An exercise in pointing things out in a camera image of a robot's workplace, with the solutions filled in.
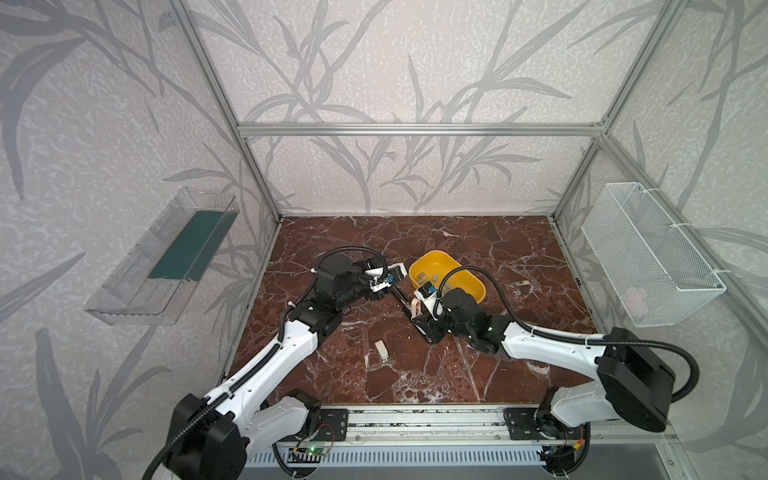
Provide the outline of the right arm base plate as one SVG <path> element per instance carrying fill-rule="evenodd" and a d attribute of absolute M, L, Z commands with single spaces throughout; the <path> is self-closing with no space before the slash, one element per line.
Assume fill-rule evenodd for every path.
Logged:
<path fill-rule="evenodd" d="M 543 441 L 548 439 L 536 423 L 536 407 L 507 407 L 503 421 L 513 441 Z"/>

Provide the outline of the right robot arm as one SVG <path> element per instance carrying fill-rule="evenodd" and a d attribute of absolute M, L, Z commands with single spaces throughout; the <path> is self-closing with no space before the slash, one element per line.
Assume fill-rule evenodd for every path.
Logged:
<path fill-rule="evenodd" d="M 545 363 L 586 377 L 584 384 L 545 393 L 534 422 L 549 437 L 604 420 L 662 432 L 671 404 L 700 379 L 695 358 L 676 345 L 642 340 L 619 327 L 607 335 L 539 328 L 510 314 L 487 314 L 459 288 L 441 294 L 426 284 L 416 290 L 411 309 L 412 323 L 430 344 L 453 335 L 487 356 Z"/>

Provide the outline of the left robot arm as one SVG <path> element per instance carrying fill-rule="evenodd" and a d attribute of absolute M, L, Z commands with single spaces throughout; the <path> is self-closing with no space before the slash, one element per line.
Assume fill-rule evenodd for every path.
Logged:
<path fill-rule="evenodd" d="M 353 247 L 331 249 L 312 270 L 309 286 L 281 314 L 276 336 L 230 378 L 207 394 L 189 394 L 174 408 L 165 445 L 143 473 L 164 470 L 176 479 L 236 479 L 248 460 L 291 435 L 310 434 L 320 405 L 304 393 L 265 407 L 264 401 L 312 355 L 358 300 L 382 299 L 407 275 L 373 249 L 349 258 Z"/>

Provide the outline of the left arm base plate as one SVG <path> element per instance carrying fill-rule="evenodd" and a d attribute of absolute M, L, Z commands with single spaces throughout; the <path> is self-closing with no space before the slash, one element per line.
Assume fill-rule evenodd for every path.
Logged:
<path fill-rule="evenodd" d="M 346 408 L 321 408 L 309 416 L 309 439 L 321 442 L 345 441 L 350 411 Z"/>

